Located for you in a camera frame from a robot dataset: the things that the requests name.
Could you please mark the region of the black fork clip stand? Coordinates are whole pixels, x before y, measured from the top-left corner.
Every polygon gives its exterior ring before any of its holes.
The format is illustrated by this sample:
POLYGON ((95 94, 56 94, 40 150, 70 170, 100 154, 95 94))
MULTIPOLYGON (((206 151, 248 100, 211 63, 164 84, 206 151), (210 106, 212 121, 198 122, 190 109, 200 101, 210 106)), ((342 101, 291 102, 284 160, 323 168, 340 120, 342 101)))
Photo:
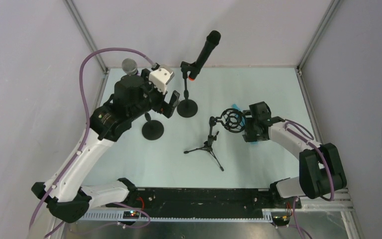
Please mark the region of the black fork clip stand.
POLYGON ((177 112, 181 117, 191 118, 196 115, 198 111, 198 106, 195 101, 189 99, 187 80, 194 81, 200 73, 200 69, 195 66, 195 63, 188 63, 185 61, 181 62, 180 68, 184 80, 185 99, 180 101, 180 103, 178 104, 177 112))

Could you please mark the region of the black tripod shock mount stand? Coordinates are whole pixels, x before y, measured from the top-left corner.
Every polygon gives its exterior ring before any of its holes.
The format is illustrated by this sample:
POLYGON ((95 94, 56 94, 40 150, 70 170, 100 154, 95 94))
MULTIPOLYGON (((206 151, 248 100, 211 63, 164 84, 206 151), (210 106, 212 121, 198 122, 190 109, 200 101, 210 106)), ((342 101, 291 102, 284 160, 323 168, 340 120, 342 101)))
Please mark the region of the black tripod shock mount stand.
POLYGON ((224 172, 224 168, 220 164, 213 150, 213 144, 217 141, 220 131, 214 133, 213 129, 216 125, 220 124, 228 132, 241 133, 244 130, 245 121, 244 114, 235 108, 225 109, 218 117, 211 116, 209 118, 209 134, 207 136, 207 140, 203 143, 203 146, 192 150, 186 150, 184 151, 184 154, 189 154, 198 150, 206 151, 215 159, 220 170, 224 172))

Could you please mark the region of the black ring clip stand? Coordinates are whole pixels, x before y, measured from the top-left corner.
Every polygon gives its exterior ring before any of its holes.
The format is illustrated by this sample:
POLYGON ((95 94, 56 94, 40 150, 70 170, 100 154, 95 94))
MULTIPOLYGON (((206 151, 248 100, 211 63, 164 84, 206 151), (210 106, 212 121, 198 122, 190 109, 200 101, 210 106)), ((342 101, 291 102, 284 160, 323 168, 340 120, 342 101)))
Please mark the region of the black ring clip stand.
POLYGON ((146 122, 143 124, 142 127, 143 137, 147 140, 159 139, 164 133, 163 124, 158 120, 151 119, 149 113, 145 113, 144 117, 146 119, 146 122))

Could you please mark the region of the blue microphone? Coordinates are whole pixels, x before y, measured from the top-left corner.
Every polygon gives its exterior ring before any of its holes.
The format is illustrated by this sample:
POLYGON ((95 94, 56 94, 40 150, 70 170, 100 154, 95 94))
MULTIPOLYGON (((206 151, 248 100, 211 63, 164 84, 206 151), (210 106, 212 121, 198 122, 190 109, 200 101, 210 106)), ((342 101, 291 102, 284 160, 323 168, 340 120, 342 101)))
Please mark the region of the blue microphone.
MULTIPOLYGON (((234 109, 237 109, 237 110, 241 110, 236 104, 232 104, 231 105, 232 108, 234 109)), ((259 142, 258 141, 254 141, 254 142, 249 142, 251 145, 257 145, 259 142)))

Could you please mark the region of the purple glitter microphone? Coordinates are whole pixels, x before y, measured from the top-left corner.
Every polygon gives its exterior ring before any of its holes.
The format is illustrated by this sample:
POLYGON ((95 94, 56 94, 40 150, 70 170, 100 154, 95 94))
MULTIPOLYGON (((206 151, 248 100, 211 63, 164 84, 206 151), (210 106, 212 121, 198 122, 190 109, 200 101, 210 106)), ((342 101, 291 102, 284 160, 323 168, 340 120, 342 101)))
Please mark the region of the purple glitter microphone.
POLYGON ((131 58, 124 59, 121 63, 121 68, 126 75, 140 76, 140 73, 139 73, 138 67, 137 67, 137 63, 135 60, 133 60, 131 58))

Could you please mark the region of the black microphone orange end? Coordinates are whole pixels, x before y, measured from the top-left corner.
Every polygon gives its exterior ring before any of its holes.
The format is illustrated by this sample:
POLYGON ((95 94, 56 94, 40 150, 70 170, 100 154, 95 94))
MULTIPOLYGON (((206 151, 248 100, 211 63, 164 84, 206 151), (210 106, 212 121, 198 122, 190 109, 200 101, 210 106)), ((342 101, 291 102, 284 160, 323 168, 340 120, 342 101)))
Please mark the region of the black microphone orange end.
POLYGON ((205 44, 198 55, 196 61, 192 63, 193 69, 189 73, 189 79, 195 80, 200 73, 202 67, 205 65, 212 51, 219 45, 221 34, 217 30, 213 30, 206 37, 205 44))

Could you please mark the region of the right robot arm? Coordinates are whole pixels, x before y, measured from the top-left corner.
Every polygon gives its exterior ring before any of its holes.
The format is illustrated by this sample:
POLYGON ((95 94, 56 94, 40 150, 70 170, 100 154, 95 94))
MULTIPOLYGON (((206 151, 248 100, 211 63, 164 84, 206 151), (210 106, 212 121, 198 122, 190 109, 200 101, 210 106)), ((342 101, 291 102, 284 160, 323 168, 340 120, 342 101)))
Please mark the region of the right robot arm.
POLYGON ((340 154, 334 144, 316 141, 313 134, 295 121, 272 116, 265 102, 250 105, 243 116, 246 142, 270 140, 298 160, 299 176, 272 184, 280 198, 333 201, 335 192, 347 186, 340 154))

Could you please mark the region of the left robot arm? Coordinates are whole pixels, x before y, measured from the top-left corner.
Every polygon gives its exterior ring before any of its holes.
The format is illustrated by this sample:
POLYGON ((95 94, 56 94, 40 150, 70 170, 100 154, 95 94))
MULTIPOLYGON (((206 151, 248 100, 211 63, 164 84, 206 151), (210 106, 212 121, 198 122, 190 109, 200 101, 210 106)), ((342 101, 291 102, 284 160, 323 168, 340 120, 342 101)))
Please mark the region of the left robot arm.
POLYGON ((126 178, 100 186, 84 186, 83 181, 134 120, 148 111, 172 116, 180 97, 173 91, 170 101, 165 101, 172 78, 168 73, 157 76, 152 72, 148 76, 124 75, 115 83, 109 99, 90 117, 78 149, 53 178, 32 186, 32 192, 46 203, 52 216, 73 223, 89 209, 123 202, 136 189, 126 178))

